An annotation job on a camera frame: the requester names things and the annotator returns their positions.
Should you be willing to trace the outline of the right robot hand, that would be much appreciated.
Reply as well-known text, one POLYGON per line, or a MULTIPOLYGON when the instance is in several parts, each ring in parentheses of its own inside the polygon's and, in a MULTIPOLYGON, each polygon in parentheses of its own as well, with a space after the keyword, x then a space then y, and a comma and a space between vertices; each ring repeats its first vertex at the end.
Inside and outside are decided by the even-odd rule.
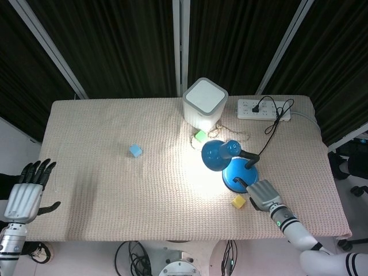
POLYGON ((234 178, 234 181, 245 188, 250 198, 252 198, 256 210, 269 212, 272 206, 282 204, 281 196, 266 179, 255 182, 252 185, 247 185, 239 177, 234 178))

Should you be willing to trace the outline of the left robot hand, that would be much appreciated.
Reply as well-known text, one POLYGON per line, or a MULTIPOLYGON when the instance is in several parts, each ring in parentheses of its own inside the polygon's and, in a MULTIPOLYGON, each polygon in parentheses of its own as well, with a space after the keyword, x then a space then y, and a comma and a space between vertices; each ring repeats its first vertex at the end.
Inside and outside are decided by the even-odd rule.
POLYGON ((43 192, 56 162, 50 159, 28 163, 20 175, 0 174, 0 200, 6 200, 3 220, 7 223, 29 224, 37 216, 51 213, 60 205, 56 201, 41 207, 43 192))

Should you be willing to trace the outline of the blue desk lamp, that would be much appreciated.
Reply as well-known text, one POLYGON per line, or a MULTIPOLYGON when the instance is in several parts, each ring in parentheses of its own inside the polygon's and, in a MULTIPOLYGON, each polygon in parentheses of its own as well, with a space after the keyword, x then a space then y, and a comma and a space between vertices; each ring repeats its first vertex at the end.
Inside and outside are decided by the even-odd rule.
POLYGON ((255 165, 260 156, 243 150, 238 141, 207 141, 201 157, 208 169, 222 173, 225 186, 232 192, 245 194, 246 188, 259 179, 255 165))

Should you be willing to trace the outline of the robot base column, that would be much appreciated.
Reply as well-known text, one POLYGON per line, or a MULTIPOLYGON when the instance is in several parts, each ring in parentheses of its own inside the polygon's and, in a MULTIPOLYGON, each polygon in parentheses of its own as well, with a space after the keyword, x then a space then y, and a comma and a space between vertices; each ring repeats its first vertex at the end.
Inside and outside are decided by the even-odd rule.
POLYGON ((207 253, 197 241, 165 241, 157 255, 157 276, 208 276, 207 253))

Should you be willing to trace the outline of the yellow cube block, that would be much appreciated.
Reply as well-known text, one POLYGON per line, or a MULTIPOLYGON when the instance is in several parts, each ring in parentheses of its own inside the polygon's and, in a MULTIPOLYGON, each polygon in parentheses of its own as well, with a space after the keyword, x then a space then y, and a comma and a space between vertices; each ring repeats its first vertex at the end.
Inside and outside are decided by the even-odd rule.
POLYGON ((236 208, 236 209, 241 209, 244 204, 246 203, 246 199, 244 197, 242 197, 240 194, 238 194, 233 200, 232 200, 232 205, 236 208))

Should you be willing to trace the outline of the white power strip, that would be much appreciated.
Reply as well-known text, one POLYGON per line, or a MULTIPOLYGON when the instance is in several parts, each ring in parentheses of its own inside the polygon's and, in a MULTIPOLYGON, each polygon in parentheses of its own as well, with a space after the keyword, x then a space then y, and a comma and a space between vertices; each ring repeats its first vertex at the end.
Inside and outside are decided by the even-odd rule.
POLYGON ((291 119, 290 101, 272 101, 239 99, 237 101, 237 117, 243 120, 274 121, 277 115, 281 121, 291 119))

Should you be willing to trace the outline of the beige waffle tablecloth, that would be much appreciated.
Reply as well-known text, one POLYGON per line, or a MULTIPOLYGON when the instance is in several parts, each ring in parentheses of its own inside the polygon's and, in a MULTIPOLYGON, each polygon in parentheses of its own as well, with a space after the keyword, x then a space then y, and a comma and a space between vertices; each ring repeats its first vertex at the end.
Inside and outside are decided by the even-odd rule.
MULTIPOLYGON (((288 122, 273 137, 267 121, 240 120, 230 96, 215 137, 237 140, 260 155, 269 180, 316 236, 350 237, 315 114, 306 96, 294 98, 288 122)), ((270 216, 235 193, 201 158, 181 98, 90 99, 53 103, 40 159, 56 162, 42 204, 60 201, 29 226, 29 240, 225 240, 281 237, 270 216), (143 153, 135 158, 129 147, 143 153)))

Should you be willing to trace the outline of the white square box container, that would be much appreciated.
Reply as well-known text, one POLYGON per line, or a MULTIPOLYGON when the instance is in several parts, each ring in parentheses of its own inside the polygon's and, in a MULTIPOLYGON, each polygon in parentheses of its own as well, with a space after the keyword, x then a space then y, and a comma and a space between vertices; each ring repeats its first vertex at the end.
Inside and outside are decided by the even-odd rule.
POLYGON ((204 132, 209 132, 224 110, 228 92, 208 78, 197 79, 184 93, 184 120, 204 132))

